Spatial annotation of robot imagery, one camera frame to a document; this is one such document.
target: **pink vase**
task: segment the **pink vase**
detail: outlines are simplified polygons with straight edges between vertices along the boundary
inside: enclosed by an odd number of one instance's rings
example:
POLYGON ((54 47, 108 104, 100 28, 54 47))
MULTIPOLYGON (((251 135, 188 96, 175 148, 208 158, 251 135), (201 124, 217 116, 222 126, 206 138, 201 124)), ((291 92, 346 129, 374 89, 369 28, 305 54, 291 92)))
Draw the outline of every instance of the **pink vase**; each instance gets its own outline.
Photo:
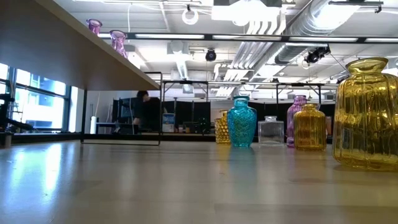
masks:
POLYGON ((294 147, 294 125, 293 116, 302 110, 302 106, 307 103, 305 95, 297 95, 294 97, 293 105, 287 110, 287 146, 294 147))
POLYGON ((91 30, 95 35, 98 35, 100 33, 102 22, 96 19, 87 19, 86 22, 88 24, 89 30, 91 30))
POLYGON ((127 58, 127 52, 124 49, 124 40, 126 40, 127 35, 120 30, 111 30, 109 33, 112 38, 112 48, 124 58, 127 58))

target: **turquoise glass vase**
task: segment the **turquoise glass vase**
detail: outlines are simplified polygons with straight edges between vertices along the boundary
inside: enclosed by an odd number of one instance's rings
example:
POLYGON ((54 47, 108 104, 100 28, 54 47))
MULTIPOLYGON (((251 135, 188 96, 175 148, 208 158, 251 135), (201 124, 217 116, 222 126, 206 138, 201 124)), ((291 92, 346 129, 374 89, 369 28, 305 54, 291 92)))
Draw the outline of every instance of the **turquoise glass vase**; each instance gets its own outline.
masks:
POLYGON ((248 107, 248 96, 234 96, 234 107, 228 111, 229 139, 234 147, 249 147, 256 131, 257 111, 248 107))

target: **vase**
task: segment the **vase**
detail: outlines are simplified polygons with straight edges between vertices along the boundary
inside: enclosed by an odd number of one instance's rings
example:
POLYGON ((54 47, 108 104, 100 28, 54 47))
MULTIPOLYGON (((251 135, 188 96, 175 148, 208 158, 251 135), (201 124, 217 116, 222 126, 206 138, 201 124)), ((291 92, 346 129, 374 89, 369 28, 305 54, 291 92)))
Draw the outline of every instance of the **vase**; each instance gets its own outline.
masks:
POLYGON ((326 117, 314 104, 303 105, 294 114, 294 148, 302 151, 326 149, 326 117))
POLYGON ((286 143, 288 147, 294 147, 294 124, 293 116, 295 113, 302 110, 302 106, 307 103, 305 95, 297 95, 294 97, 293 105, 287 110, 287 139, 286 143))
POLYGON ((124 58, 127 58, 127 52, 124 49, 124 40, 126 40, 127 35, 120 30, 111 30, 109 33, 112 38, 112 48, 124 58))
POLYGON ((95 35, 98 35, 100 33, 102 22, 96 19, 87 19, 86 23, 88 25, 89 30, 92 31, 92 33, 94 33, 95 35))
POLYGON ((277 121, 276 116, 266 116, 265 121, 258 122, 259 143, 277 145, 285 143, 284 122, 277 121))
POLYGON ((231 144, 229 141, 228 123, 226 121, 227 110, 221 110, 221 118, 216 119, 216 143, 217 144, 231 144))
POLYGON ((257 111, 248 107, 248 96, 234 96, 234 107, 227 113, 229 139, 234 147, 249 147, 256 131, 257 111))
POLYGON ((363 169, 398 171, 398 78, 381 73, 386 58, 347 64, 338 86, 333 157, 363 169))

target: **yellow glass vase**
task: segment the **yellow glass vase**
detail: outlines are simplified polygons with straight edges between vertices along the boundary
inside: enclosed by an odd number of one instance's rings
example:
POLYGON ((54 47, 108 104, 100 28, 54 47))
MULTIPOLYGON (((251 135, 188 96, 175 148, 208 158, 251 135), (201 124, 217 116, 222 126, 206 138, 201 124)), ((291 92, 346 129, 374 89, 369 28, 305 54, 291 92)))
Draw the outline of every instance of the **yellow glass vase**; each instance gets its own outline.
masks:
POLYGON ((336 94, 333 157, 351 167, 398 170, 398 78, 386 58, 347 64, 336 94))
POLYGON ((303 151, 326 149, 325 114, 314 104, 306 104, 294 114, 294 147, 303 151))
POLYGON ((216 119, 215 132, 217 144, 231 144, 229 140, 228 124, 226 121, 226 114, 228 110, 221 110, 221 118, 216 119))

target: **glass jar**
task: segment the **glass jar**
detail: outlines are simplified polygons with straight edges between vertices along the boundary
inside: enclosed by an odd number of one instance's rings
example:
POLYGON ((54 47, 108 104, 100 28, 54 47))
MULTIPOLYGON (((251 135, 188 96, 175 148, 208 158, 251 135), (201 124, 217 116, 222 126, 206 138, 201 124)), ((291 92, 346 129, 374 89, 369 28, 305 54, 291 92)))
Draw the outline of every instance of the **glass jar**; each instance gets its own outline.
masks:
POLYGON ((248 96, 234 96, 234 107, 227 113, 229 139, 235 147, 249 147, 253 142, 257 111, 248 102, 248 96))
POLYGON ((294 147, 303 151, 326 149, 326 118, 314 104, 306 104, 294 115, 294 147))
POLYGON ((286 143, 288 147, 294 147, 294 124, 293 116, 295 113, 302 110, 302 106, 307 103, 307 98, 305 95, 294 96, 293 105, 287 110, 287 139, 286 143))
POLYGON ((98 35, 100 33, 100 28, 102 26, 102 22, 96 19, 87 19, 86 23, 88 25, 88 28, 92 33, 95 35, 98 35))
POLYGON ((265 116, 265 121, 258 122, 260 144, 285 143, 284 122, 277 121, 276 116, 265 116))
POLYGON ((347 64, 336 94, 333 157, 351 167, 398 170, 398 78, 386 58, 347 64))
POLYGON ((216 119, 216 143, 217 144, 231 144, 229 141, 228 124, 226 121, 226 114, 228 110, 221 110, 221 118, 216 119))
POLYGON ((127 35, 120 30, 111 30, 109 33, 112 38, 112 48, 124 58, 127 58, 127 52, 124 49, 124 40, 126 40, 127 35))

